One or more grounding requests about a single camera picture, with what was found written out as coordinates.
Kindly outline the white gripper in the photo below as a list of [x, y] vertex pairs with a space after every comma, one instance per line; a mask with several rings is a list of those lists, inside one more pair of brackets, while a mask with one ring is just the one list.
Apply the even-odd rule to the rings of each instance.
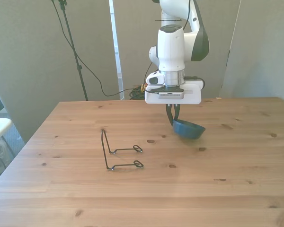
[[145, 102], [148, 104], [166, 104], [168, 120], [173, 125], [180, 113], [180, 105], [197, 105], [201, 103], [202, 80], [186, 80], [176, 87], [164, 85], [148, 85], [145, 91]]

